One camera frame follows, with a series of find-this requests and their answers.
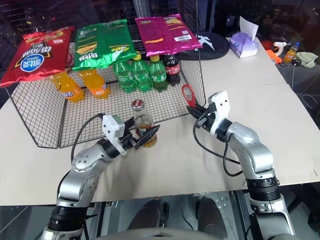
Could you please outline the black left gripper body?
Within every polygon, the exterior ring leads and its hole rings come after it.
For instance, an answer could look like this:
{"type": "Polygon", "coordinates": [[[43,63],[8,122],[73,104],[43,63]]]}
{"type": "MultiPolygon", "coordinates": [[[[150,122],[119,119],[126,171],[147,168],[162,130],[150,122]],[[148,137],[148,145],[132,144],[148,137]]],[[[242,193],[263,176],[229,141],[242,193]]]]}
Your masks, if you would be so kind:
{"type": "Polygon", "coordinates": [[[132,148],[137,150],[141,147],[138,143],[138,139],[134,138],[131,133],[125,134],[119,140],[120,140],[120,144],[121,144],[122,148],[125,151],[130,150],[132,148]]]}

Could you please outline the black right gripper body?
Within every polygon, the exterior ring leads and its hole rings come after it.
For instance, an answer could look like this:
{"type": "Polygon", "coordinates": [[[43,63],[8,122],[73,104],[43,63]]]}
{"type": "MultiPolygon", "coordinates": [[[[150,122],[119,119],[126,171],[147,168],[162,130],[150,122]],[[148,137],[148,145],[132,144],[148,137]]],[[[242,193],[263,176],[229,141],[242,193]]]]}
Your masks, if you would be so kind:
{"type": "Polygon", "coordinates": [[[197,128],[203,128],[206,131],[210,131],[215,119],[216,119],[216,105],[215,103],[211,103],[208,107],[203,111],[200,117],[197,119],[197,128]]]}

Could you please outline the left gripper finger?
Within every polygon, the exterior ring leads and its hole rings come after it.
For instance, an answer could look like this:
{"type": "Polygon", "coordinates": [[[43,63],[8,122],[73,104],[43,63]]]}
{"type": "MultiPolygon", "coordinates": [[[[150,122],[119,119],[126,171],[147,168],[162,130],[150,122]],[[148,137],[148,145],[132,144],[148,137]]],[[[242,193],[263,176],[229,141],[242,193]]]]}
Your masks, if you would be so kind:
{"type": "Polygon", "coordinates": [[[131,134],[133,130],[135,130],[135,120],[134,117],[131,117],[124,122],[124,134],[131,134]]]}
{"type": "Polygon", "coordinates": [[[141,146],[145,146],[146,148],[151,148],[155,145],[156,141],[156,133],[159,130],[160,125],[150,126],[145,129],[143,133],[140,132],[139,138],[136,140],[135,149],[139,149],[141,146]]]}

